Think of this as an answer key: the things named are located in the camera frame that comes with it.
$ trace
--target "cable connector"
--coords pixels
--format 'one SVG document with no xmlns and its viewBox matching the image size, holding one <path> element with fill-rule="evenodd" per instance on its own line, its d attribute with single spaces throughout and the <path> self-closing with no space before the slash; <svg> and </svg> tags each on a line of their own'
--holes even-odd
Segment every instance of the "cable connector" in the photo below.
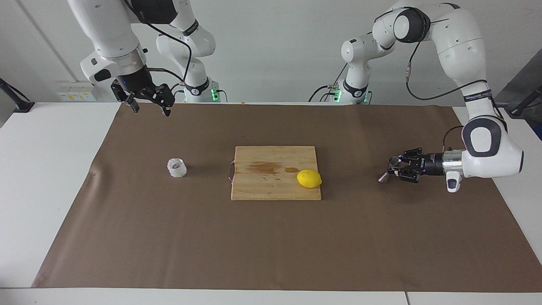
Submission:
<svg viewBox="0 0 542 305">
<path fill-rule="evenodd" d="M 409 62 L 407 65 L 406 65 L 406 82 L 409 81 L 410 79 L 410 75 L 412 74 L 412 62 Z"/>
</svg>

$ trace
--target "wooden cutting board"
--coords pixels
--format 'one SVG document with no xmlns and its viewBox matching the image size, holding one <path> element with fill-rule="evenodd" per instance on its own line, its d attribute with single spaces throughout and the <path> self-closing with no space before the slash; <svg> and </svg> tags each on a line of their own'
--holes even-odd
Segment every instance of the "wooden cutting board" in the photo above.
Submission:
<svg viewBox="0 0 542 305">
<path fill-rule="evenodd" d="M 232 200 L 321 200 L 320 187 L 305 188 L 296 176 L 318 171 L 314 146 L 237 146 Z"/>
</svg>

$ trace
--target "wet stain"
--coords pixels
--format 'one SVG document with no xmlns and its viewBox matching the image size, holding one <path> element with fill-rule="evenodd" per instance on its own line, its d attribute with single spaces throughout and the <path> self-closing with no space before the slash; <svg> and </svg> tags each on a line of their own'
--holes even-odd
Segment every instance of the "wet stain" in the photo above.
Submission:
<svg viewBox="0 0 542 305">
<path fill-rule="evenodd" d="M 287 172 L 287 173 L 298 173 L 298 172 L 300 172 L 300 170 L 298 170 L 295 167 L 287 167 L 285 172 Z"/>
<path fill-rule="evenodd" d="M 275 169 L 280 168 L 281 164 L 276 162 L 252 162 L 248 167 L 253 173 L 259 174 L 278 174 Z"/>
</svg>

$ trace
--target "brown paper sheet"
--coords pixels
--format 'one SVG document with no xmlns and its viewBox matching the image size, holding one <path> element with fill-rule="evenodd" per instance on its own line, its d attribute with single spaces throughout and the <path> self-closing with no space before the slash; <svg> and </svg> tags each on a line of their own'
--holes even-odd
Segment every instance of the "brown paper sheet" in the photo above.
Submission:
<svg viewBox="0 0 542 305">
<path fill-rule="evenodd" d="M 542 266 L 492 180 L 376 178 L 441 150 L 437 106 L 121 107 L 34 287 L 540 292 Z M 449 145 L 462 147 L 458 133 Z M 238 145 L 314 145 L 321 201 L 231 201 Z M 185 178 L 168 159 L 182 158 Z"/>
</svg>

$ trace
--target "black pole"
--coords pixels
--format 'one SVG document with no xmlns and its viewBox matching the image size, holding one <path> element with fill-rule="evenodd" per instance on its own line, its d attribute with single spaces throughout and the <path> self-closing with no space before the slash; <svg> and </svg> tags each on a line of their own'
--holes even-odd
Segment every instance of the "black pole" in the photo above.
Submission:
<svg viewBox="0 0 542 305">
<path fill-rule="evenodd" d="M 17 105 L 17 108 L 13 110 L 14 113 L 27 113 L 30 111 L 32 106 L 34 106 L 33 101 L 25 101 L 22 100 L 13 90 L 10 88 L 7 82 L 5 82 L 3 79 L 0 78 L 0 89 L 5 92 L 5 94 L 8 95 L 8 97 L 13 100 L 15 105 Z"/>
<path fill-rule="evenodd" d="M 529 96 L 526 99 L 524 99 L 521 103 L 519 103 L 518 106 L 510 110 L 510 113 L 515 116 L 521 116 L 521 114 L 523 113 L 523 110 L 541 95 L 542 95 L 542 85 L 538 87 L 536 90 L 534 90 L 533 93 L 529 94 Z"/>
</svg>

